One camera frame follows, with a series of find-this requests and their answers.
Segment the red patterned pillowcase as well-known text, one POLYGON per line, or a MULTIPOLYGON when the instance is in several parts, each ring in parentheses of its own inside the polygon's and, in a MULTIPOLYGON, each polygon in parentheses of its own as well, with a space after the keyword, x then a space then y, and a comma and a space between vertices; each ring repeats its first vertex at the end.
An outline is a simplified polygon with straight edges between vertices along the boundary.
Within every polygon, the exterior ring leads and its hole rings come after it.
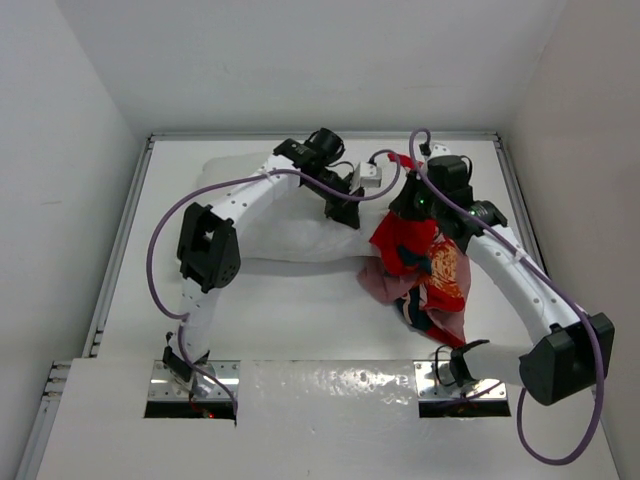
POLYGON ((405 323, 452 348, 466 343, 464 313, 470 262, 432 219, 388 212, 369 239, 375 255, 358 273, 371 297, 393 305, 405 323))

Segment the white pillow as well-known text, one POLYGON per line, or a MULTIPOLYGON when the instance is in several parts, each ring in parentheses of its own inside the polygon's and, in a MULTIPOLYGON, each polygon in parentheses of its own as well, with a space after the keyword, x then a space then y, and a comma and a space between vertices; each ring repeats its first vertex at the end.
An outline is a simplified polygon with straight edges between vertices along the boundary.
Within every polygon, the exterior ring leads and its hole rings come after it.
MULTIPOLYGON (((266 151, 213 157, 202 166, 195 188, 250 176, 267 160, 266 151)), ((355 230, 325 217, 325 202, 301 187, 270 206, 241 234, 242 259, 265 259, 300 263, 324 263, 351 257, 376 256, 369 243, 386 215, 400 182, 385 196, 359 204, 360 229, 355 230)))

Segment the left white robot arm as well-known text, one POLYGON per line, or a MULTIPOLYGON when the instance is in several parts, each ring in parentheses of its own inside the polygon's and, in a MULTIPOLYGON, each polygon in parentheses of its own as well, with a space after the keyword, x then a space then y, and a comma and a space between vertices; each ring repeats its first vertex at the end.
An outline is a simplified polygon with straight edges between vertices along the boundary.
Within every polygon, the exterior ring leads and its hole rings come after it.
POLYGON ((306 187, 325 201, 327 219, 352 230, 360 228, 364 189, 353 187, 352 174, 341 177, 329 169, 344 151, 343 140, 321 128, 304 142, 287 139, 279 144, 252 176, 226 182, 232 190, 214 204, 203 206, 193 200, 207 187, 178 202, 187 206, 177 247, 180 273, 186 286, 199 289, 205 303, 167 314, 181 322, 177 333, 167 337, 163 353, 163 363, 177 378, 190 381, 208 359, 217 299, 241 266, 239 237, 277 200, 306 187))

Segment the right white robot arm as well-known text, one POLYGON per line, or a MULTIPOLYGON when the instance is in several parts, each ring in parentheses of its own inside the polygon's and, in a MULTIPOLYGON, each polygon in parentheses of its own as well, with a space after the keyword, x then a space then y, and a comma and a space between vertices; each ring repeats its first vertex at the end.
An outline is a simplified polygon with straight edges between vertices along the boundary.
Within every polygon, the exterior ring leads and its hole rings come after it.
POLYGON ((478 265, 523 322, 531 345, 523 351, 488 340, 454 349, 448 372, 458 388, 483 378, 523 387, 539 404, 553 405, 590 387, 601 391, 615 328, 603 313, 589 315, 559 292, 523 248, 505 215, 476 200, 471 165, 440 155, 410 162, 391 211, 404 220, 432 220, 439 233, 478 265))

